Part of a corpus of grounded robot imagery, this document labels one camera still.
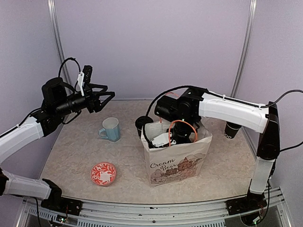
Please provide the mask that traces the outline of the cream bear paper bag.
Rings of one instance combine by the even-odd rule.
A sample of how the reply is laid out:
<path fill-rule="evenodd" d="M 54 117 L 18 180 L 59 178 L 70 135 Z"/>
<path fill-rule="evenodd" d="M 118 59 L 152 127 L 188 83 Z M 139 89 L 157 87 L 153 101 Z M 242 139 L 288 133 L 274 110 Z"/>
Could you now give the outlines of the cream bear paper bag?
<path fill-rule="evenodd" d="M 165 95 L 157 101 L 154 114 L 160 120 L 145 124 L 140 138 L 150 186 L 182 181 L 200 173 L 212 134 L 202 124 L 198 104 L 185 95 Z M 172 133 L 176 145 L 154 147 L 151 140 L 166 132 Z"/>

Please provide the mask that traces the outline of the black paper coffee cup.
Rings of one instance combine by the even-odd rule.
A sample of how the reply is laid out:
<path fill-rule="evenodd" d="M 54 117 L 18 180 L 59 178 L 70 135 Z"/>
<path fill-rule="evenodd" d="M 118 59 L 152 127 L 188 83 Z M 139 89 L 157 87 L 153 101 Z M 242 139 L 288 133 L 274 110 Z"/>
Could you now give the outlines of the black paper coffee cup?
<path fill-rule="evenodd" d="M 239 130 L 232 130 L 226 125 L 223 134 L 227 139 L 233 139 L 238 133 L 238 131 Z"/>

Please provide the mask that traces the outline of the black plastic cup lid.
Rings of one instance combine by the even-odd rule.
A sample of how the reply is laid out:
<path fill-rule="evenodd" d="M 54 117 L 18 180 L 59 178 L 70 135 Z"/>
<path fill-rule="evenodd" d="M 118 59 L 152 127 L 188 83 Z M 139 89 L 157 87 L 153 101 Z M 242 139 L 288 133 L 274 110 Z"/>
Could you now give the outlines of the black plastic cup lid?
<path fill-rule="evenodd" d="M 239 130 L 241 128 L 241 125 L 232 123 L 232 122 L 226 122 L 226 125 L 231 128 L 232 130 Z"/>

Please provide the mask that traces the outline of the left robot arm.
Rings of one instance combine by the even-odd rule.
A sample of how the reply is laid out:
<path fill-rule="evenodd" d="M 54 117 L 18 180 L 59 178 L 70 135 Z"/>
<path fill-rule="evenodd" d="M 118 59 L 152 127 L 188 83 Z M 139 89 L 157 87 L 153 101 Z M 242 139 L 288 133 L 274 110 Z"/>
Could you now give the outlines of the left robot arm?
<path fill-rule="evenodd" d="M 86 83 L 84 90 L 77 93 L 62 78 L 50 79 L 42 86 L 42 106 L 30 112 L 25 119 L 0 136 L 0 161 L 15 154 L 21 148 L 46 137 L 65 124 L 64 118 L 75 113 L 80 115 L 83 109 L 90 113 L 101 111 L 115 97 L 106 85 Z M 47 200 L 56 210 L 66 206 L 61 189 L 49 180 L 35 180 L 0 171 L 0 193 L 27 196 Z"/>

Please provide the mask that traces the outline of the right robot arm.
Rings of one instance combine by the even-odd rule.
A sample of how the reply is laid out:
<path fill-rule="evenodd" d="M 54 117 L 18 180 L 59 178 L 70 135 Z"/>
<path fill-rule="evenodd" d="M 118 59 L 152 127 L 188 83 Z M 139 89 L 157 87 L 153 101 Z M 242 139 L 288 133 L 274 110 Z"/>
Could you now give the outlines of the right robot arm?
<path fill-rule="evenodd" d="M 272 174 L 274 162 L 280 154 L 280 130 L 276 104 L 255 104 L 213 93 L 205 88 L 183 86 L 179 98 L 158 95 L 153 103 L 155 115 L 171 122 L 174 127 L 167 133 L 167 144 L 188 143 L 191 127 L 203 117 L 226 121 L 229 127 L 247 127 L 260 134 L 257 161 L 249 194 L 242 199 L 242 206 L 252 210 L 257 206 Z"/>

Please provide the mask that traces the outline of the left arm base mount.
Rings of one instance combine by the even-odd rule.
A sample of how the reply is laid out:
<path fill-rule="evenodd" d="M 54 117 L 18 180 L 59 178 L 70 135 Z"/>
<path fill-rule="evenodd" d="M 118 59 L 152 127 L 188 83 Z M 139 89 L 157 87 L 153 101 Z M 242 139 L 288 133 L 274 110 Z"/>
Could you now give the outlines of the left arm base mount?
<path fill-rule="evenodd" d="M 49 185 L 51 192 L 47 199 L 41 201 L 41 207 L 67 215 L 80 215 L 82 201 L 63 197 L 62 190 L 58 185 L 48 179 L 43 178 L 42 180 Z"/>

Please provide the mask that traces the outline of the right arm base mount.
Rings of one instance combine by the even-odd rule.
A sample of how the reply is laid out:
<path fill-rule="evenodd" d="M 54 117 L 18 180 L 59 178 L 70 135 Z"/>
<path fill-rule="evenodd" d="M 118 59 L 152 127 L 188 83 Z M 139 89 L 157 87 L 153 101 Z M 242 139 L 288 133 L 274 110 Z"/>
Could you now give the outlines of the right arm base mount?
<path fill-rule="evenodd" d="M 260 209 L 266 207 L 267 202 L 264 193 L 254 194 L 248 190 L 246 196 L 229 199 L 226 201 L 226 206 L 229 215 L 241 214 L 244 212 Z"/>

